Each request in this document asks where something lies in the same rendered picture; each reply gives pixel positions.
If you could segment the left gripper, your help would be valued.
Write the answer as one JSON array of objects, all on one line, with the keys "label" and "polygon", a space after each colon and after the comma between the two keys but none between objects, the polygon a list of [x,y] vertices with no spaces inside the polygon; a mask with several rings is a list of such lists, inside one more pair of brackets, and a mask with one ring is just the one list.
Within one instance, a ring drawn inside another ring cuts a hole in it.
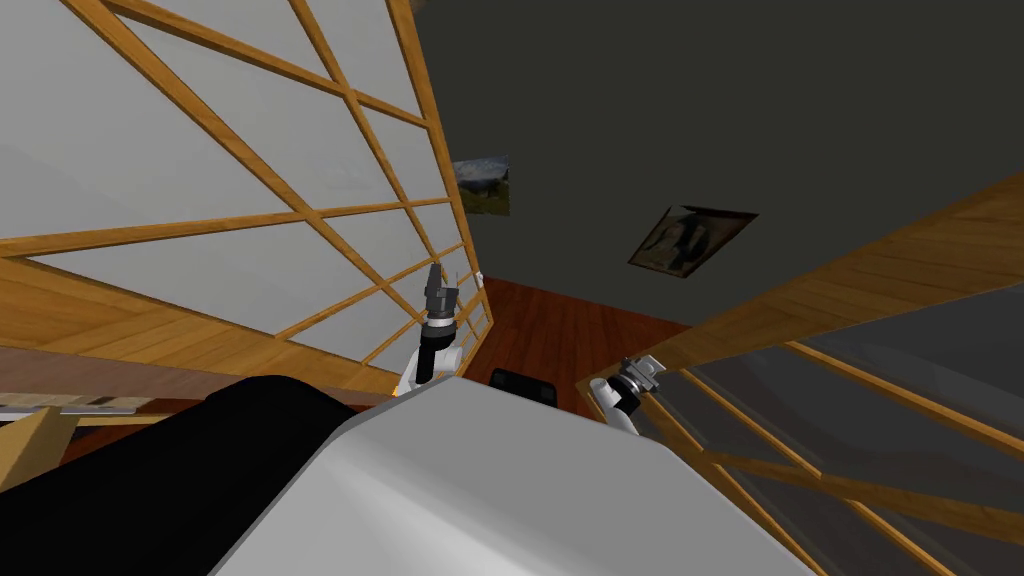
[{"label": "left gripper", "polygon": [[460,277],[456,271],[449,273],[449,286],[443,285],[443,271],[438,262],[429,268],[426,298],[426,319],[428,321],[453,321],[456,317]]}]

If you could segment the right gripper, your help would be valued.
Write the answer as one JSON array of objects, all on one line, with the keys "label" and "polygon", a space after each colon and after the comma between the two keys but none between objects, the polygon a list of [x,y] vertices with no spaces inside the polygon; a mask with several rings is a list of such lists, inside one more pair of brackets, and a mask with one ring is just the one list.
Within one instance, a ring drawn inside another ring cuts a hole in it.
[{"label": "right gripper", "polygon": [[658,386],[656,376],[665,371],[666,367],[652,356],[626,358],[620,367],[620,373],[636,393],[655,390]]}]

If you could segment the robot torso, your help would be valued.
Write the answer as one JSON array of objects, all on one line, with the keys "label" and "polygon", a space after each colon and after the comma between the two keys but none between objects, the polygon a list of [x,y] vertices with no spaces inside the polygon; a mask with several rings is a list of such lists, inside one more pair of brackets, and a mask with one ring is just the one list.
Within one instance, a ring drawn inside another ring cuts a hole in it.
[{"label": "robot torso", "polygon": [[209,576],[814,576],[665,446],[449,376],[339,426]]}]

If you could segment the dark wooden lattice door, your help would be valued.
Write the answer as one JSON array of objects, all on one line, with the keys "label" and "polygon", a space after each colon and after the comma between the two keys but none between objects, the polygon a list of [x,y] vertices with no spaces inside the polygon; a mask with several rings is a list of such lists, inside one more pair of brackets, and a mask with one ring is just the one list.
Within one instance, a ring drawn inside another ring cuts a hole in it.
[{"label": "dark wooden lattice door", "polygon": [[627,406],[798,576],[1024,576],[1024,172],[650,355]]}]

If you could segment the white wooden lattice door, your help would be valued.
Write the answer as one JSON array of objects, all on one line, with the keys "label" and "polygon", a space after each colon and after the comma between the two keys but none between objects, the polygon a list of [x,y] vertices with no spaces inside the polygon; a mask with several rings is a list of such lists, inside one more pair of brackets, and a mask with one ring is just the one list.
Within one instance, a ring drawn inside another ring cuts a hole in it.
[{"label": "white wooden lattice door", "polygon": [[388,397],[432,262],[490,305],[414,0],[0,0],[0,359],[23,390]]}]

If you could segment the landscape picture on wall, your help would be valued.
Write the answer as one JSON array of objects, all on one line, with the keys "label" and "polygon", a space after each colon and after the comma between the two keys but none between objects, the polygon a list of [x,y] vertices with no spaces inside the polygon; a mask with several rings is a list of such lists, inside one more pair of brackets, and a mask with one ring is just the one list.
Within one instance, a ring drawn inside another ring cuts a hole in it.
[{"label": "landscape picture on wall", "polygon": [[510,215],[508,155],[456,161],[453,169],[467,215]]}]

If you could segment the dark brown picture on wall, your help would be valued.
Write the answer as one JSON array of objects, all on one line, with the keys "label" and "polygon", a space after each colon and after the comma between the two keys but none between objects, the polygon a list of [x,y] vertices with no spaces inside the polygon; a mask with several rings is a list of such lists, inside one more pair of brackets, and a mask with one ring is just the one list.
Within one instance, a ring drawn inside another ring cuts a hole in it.
[{"label": "dark brown picture on wall", "polygon": [[758,215],[697,206],[669,207],[633,252],[631,265],[686,279]]}]

